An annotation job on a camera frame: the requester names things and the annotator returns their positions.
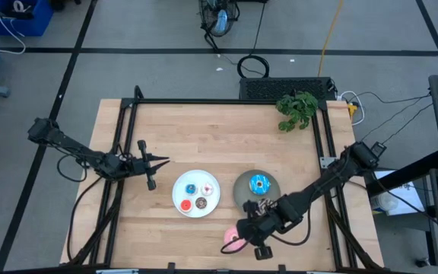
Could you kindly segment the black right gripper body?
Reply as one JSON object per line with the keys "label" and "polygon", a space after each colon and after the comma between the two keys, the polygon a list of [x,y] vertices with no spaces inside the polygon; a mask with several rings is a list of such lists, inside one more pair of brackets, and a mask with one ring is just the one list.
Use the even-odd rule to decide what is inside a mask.
{"label": "black right gripper body", "polygon": [[256,202],[248,200],[243,204],[243,210],[246,213],[246,218],[249,219],[249,235],[243,235],[247,241],[251,236],[260,238],[260,246],[254,248],[255,258],[257,260],[267,260],[273,257],[272,250],[265,244],[265,240],[272,236],[274,232],[285,234],[291,229],[291,225],[287,225],[288,219],[281,216],[281,211],[274,206],[272,209],[267,208],[265,213],[258,215],[256,213]]}

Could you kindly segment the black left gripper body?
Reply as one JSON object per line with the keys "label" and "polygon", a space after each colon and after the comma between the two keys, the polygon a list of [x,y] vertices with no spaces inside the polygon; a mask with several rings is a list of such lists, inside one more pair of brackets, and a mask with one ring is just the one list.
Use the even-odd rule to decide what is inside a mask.
{"label": "black left gripper body", "polygon": [[151,153],[146,151],[146,141],[138,140],[138,148],[141,152],[141,158],[131,158],[129,160],[128,166],[129,171],[132,176],[145,175],[147,177],[147,185],[149,190],[156,189],[156,182],[153,178],[154,172],[151,166],[151,162],[155,161],[156,158]]}

